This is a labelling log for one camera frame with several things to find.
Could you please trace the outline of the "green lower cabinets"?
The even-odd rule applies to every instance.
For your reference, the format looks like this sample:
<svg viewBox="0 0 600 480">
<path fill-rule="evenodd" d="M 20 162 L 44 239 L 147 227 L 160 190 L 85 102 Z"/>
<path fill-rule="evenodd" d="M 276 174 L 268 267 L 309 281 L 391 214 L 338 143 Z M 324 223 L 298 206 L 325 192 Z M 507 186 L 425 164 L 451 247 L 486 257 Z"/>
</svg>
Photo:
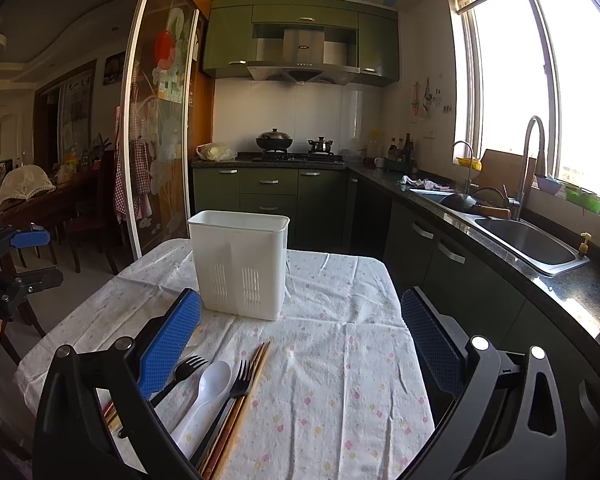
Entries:
<svg viewBox="0 0 600 480">
<path fill-rule="evenodd" d="M 361 166 L 192 162 L 190 210 L 278 214 L 289 245 L 385 263 L 397 292 L 419 287 L 437 310 L 502 350 L 540 346 L 565 411 L 600 420 L 600 252 L 545 276 L 426 193 Z"/>
</svg>

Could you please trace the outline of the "black plastic fork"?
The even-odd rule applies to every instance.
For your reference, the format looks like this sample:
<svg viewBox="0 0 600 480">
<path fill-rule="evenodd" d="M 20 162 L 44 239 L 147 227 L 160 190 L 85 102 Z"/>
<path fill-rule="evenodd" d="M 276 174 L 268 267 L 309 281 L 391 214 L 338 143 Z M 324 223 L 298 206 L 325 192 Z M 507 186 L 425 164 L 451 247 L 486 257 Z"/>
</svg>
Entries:
<svg viewBox="0 0 600 480">
<path fill-rule="evenodd" d="M 230 411 L 239 400 L 242 400 L 242 398 L 250 393 L 253 373 L 254 359 L 240 362 L 238 374 L 232 388 L 230 388 L 227 399 L 224 401 L 222 408 L 216 414 L 214 421 L 204 435 L 200 445 L 198 445 L 193 457 L 190 459 L 196 470 L 201 471 L 202 463 L 208 456 L 212 444 L 219 437 L 221 430 L 225 426 L 228 416 L 230 416 Z"/>
<path fill-rule="evenodd" d="M 175 367 L 170 382 L 168 382 L 155 396 L 150 399 L 151 406 L 156 408 L 180 382 L 184 382 L 184 380 L 192 376 L 197 370 L 200 370 L 201 367 L 208 363 L 208 360 L 202 358 L 201 356 L 197 356 L 196 354 L 189 356 L 181 363 L 178 363 L 178 366 Z"/>
</svg>

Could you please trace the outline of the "green upper cabinets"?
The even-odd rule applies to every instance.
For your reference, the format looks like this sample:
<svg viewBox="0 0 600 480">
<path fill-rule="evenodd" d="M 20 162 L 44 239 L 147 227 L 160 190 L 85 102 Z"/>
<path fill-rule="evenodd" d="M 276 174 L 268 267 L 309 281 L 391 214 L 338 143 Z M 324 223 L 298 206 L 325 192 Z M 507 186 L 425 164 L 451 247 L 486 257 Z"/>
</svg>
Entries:
<svg viewBox="0 0 600 480">
<path fill-rule="evenodd" d="M 400 79 L 398 14 L 348 0 L 214 0 L 202 60 L 215 78 L 385 87 Z"/>
</svg>

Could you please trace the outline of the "white plastic spoon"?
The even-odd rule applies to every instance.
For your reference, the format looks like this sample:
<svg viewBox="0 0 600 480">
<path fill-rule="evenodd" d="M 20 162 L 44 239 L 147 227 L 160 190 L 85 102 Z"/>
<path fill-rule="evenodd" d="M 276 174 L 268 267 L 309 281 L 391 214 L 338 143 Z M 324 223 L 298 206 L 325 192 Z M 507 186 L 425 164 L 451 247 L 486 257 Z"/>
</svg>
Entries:
<svg viewBox="0 0 600 480">
<path fill-rule="evenodd" d="M 232 375 L 232 367 L 226 361 L 211 363 L 201 374 L 196 399 L 171 434 L 186 458 L 193 456 L 199 415 L 204 414 L 206 407 L 222 396 Z"/>
</svg>

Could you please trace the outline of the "wooden cutting board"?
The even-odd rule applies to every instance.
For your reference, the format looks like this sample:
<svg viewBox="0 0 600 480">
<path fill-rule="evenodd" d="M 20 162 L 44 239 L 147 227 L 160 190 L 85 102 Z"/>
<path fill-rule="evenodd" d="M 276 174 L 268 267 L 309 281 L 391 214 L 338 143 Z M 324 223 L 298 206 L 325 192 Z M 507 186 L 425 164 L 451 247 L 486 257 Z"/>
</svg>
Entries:
<svg viewBox="0 0 600 480">
<path fill-rule="evenodd" d="M 478 188 L 496 188 L 507 196 L 524 203 L 535 179 L 536 159 L 524 159 L 521 155 L 491 150 L 484 151 L 481 159 L 481 171 L 475 178 Z"/>
</svg>

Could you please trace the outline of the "crumpled dish cloth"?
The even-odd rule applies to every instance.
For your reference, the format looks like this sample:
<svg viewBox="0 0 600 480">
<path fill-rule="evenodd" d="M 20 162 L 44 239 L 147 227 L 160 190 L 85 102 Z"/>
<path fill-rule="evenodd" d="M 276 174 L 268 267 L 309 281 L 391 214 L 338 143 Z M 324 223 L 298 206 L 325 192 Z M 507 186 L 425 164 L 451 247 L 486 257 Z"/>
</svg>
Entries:
<svg viewBox="0 0 600 480">
<path fill-rule="evenodd" d="M 424 191 L 442 191 L 448 192 L 449 189 L 446 186 L 437 184 L 429 179 L 412 179 L 406 174 L 401 177 L 399 181 L 400 185 L 408 186 L 409 188 L 416 188 L 416 190 Z"/>
</svg>

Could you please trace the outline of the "condiment bottles group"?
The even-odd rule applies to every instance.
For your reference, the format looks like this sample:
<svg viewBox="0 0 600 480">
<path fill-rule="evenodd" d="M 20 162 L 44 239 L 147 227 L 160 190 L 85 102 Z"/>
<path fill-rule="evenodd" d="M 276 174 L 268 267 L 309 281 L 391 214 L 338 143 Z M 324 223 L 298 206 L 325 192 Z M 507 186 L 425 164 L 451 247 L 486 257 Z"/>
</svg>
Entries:
<svg viewBox="0 0 600 480">
<path fill-rule="evenodd" d="M 385 167 L 389 171 L 409 174 L 414 167 L 414 149 L 411 133 L 408 132 L 398 140 L 392 138 L 385 158 Z"/>
</svg>

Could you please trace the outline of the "dark brown wooden chopstick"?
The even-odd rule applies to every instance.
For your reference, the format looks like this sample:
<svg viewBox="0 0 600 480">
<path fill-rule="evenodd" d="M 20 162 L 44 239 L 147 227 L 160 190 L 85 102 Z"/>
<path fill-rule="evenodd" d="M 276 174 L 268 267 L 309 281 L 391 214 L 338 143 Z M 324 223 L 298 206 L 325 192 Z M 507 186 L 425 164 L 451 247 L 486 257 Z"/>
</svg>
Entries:
<svg viewBox="0 0 600 480">
<path fill-rule="evenodd" d="M 256 355 L 254 356 L 254 373 L 251 382 L 250 393 L 253 387 L 258 384 L 263 365 L 268 358 L 268 350 L 270 350 L 270 345 L 271 343 L 269 341 L 261 344 Z M 242 398 L 242 400 L 239 400 L 235 404 L 234 408 L 230 411 L 230 416 L 228 416 L 226 424 L 221 430 L 219 437 L 213 443 L 210 454 L 202 463 L 202 466 L 204 466 L 204 469 L 201 471 L 202 478 L 215 479 L 216 477 L 219 477 L 221 463 L 224 460 L 223 455 L 227 454 L 228 449 L 233 445 L 233 434 L 238 430 L 240 421 L 242 420 L 242 412 L 248 408 L 250 393 Z"/>
</svg>

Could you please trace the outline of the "sliding glass door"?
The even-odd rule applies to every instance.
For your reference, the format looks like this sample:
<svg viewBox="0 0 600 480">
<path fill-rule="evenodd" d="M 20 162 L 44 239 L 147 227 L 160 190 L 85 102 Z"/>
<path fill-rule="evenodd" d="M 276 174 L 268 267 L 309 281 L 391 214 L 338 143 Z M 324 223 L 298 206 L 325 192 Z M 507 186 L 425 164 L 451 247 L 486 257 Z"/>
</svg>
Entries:
<svg viewBox="0 0 600 480">
<path fill-rule="evenodd" d="M 188 130 L 199 9 L 137 0 L 121 91 L 123 220 L 135 259 L 186 235 Z"/>
</svg>

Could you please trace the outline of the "stainless steel sink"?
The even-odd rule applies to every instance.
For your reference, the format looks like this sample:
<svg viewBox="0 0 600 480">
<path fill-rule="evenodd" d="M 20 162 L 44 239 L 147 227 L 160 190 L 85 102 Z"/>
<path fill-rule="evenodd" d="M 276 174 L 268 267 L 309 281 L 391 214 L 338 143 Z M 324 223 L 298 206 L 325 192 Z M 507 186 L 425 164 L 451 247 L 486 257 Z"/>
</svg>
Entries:
<svg viewBox="0 0 600 480">
<path fill-rule="evenodd" d="M 524 221 L 477 217 L 470 222 L 518 259 L 545 276 L 555 276 L 586 266 L 590 259 Z"/>
</svg>

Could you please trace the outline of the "steel range hood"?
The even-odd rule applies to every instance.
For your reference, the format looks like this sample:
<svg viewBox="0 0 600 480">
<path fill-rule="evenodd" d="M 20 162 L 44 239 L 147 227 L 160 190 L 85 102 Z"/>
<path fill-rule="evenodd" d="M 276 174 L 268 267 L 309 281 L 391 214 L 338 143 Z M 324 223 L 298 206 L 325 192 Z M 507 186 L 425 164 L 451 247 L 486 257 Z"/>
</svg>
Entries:
<svg viewBox="0 0 600 480">
<path fill-rule="evenodd" d="M 246 62 L 253 79 L 344 86 L 360 74 L 358 38 L 351 29 L 273 27 L 254 40 Z"/>
</svg>

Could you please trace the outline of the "tan wooden chopstick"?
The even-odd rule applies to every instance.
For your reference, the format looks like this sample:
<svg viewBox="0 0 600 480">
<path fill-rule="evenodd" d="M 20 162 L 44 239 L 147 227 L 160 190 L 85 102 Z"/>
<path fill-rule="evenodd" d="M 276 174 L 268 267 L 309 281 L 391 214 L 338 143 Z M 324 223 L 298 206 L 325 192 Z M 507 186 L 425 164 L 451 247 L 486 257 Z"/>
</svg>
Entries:
<svg viewBox="0 0 600 480">
<path fill-rule="evenodd" d="M 260 344 L 247 367 L 247 385 L 236 400 L 230 404 L 230 411 L 222 420 L 218 435 L 213 440 L 211 454 L 204 463 L 204 478 L 219 479 L 228 456 L 232 452 L 242 422 L 249 410 L 252 389 L 258 384 L 262 367 L 268 358 L 271 341 Z"/>
</svg>

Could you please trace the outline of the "white floral tablecloth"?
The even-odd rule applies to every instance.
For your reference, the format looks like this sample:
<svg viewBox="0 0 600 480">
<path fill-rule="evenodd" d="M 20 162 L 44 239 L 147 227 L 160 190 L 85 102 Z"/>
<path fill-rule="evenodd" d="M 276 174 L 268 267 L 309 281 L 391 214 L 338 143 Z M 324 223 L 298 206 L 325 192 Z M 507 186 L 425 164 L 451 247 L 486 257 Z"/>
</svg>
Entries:
<svg viewBox="0 0 600 480">
<path fill-rule="evenodd" d="M 196 284 L 188 240 L 148 252 L 22 359 L 15 382 L 24 403 L 38 406 L 59 346 L 105 349 Z M 380 261 L 292 250 L 276 321 L 204 312 L 186 353 L 237 364 L 259 344 L 268 356 L 224 478 L 393 479 L 434 432 L 414 342 Z"/>
</svg>

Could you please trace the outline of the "black wok with lid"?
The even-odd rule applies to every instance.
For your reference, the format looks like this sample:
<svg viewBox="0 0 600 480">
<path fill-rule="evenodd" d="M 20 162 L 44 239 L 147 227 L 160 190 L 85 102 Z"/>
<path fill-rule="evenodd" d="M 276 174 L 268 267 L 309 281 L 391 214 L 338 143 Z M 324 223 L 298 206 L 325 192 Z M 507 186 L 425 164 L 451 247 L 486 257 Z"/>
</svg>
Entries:
<svg viewBox="0 0 600 480">
<path fill-rule="evenodd" d="M 273 128 L 270 131 L 260 133 L 256 137 L 257 146 L 267 152 L 286 152 L 291 147 L 292 137 L 284 132 Z"/>
</svg>

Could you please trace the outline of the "green cabinets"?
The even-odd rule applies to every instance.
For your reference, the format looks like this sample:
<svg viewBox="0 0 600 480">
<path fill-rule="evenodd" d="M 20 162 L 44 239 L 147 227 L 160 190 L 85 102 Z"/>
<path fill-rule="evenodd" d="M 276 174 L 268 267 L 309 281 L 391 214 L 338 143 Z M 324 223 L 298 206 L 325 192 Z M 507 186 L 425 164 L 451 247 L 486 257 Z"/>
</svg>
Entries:
<svg viewBox="0 0 600 480">
<path fill-rule="evenodd" d="M 600 420 L 600 252 L 545 276 L 426 193 L 361 166 L 192 162 L 190 210 L 278 214 L 289 245 L 385 263 L 397 292 L 419 287 L 437 310 L 502 350 L 540 346 L 565 411 Z"/>
<path fill-rule="evenodd" d="M 348 0 L 214 0 L 202 60 L 215 78 L 385 87 L 400 79 L 398 14 Z"/>
</svg>

